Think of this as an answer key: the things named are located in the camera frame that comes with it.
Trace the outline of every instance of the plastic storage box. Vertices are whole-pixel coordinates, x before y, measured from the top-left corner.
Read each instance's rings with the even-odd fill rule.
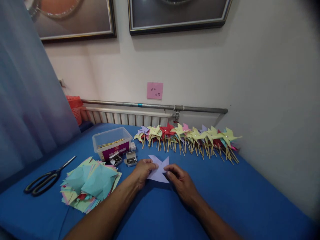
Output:
[[[114,155],[117,151],[119,152],[119,155],[129,152],[131,140],[132,136],[124,127],[97,133],[92,136],[94,152],[98,153],[101,161],[104,162],[109,161],[109,157]]]

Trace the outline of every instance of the wall socket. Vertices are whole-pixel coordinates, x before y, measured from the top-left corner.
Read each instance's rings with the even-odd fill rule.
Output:
[[[66,85],[65,85],[65,83],[64,83],[64,81],[63,81],[63,78],[58,78],[58,80],[59,80],[59,83],[60,83],[60,85],[61,85],[61,87],[66,87]]]

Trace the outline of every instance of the hand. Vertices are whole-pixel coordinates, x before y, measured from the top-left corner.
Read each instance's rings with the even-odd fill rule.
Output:
[[[131,175],[137,181],[139,190],[144,187],[146,179],[149,176],[150,172],[154,169],[157,169],[158,167],[158,164],[153,163],[151,159],[141,159],[138,162]]]
[[[176,164],[170,164],[163,168],[167,171],[167,176],[174,184],[180,198],[185,204],[194,208],[202,199],[189,174]]]

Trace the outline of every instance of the black frame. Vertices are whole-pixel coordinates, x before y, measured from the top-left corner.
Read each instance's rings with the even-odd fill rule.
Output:
[[[109,14],[110,14],[110,26],[111,26],[111,33],[102,33],[102,34],[86,34],[81,36],[66,36],[61,38],[55,39],[41,39],[42,43],[58,43],[58,42],[71,42],[71,41],[84,41],[84,40],[92,40],[92,39],[104,39],[104,38],[116,38],[116,22],[114,16],[114,9],[113,9],[113,0],[108,0],[109,2]]]
[[[164,32],[179,32],[179,31],[188,31],[188,30],[196,30],[196,29],[207,29],[207,28],[218,28],[222,27],[227,20],[228,13],[230,10],[230,6],[232,0],[227,2],[227,8],[224,15],[224,18],[220,21],[210,21],[207,23],[194,23],[194,24],[185,24],[179,26],[170,26],[170,27],[155,27],[155,28],[146,28],[146,29],[132,29],[131,23],[131,0],[128,0],[128,12],[129,12],[129,29],[130,35],[143,35],[143,34],[154,34],[154,33],[164,33]]]

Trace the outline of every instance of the plastic basket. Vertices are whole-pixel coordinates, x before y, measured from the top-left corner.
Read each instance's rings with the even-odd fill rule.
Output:
[[[83,103],[79,96],[66,96],[66,98],[68,100],[72,113],[77,120],[78,126],[80,126],[82,123],[80,107],[83,106]]]
[[[108,161],[109,157],[117,151],[119,152],[119,155],[129,152],[131,140],[132,136],[124,127],[97,133],[92,136],[94,152],[99,154],[101,161]],[[110,145],[99,148],[102,144]]]
[[[72,110],[72,113],[73,113],[74,117],[77,120],[78,126],[80,126],[81,123],[82,123],[82,118],[81,118],[81,115],[80,115],[80,108],[72,108],[71,110]]]

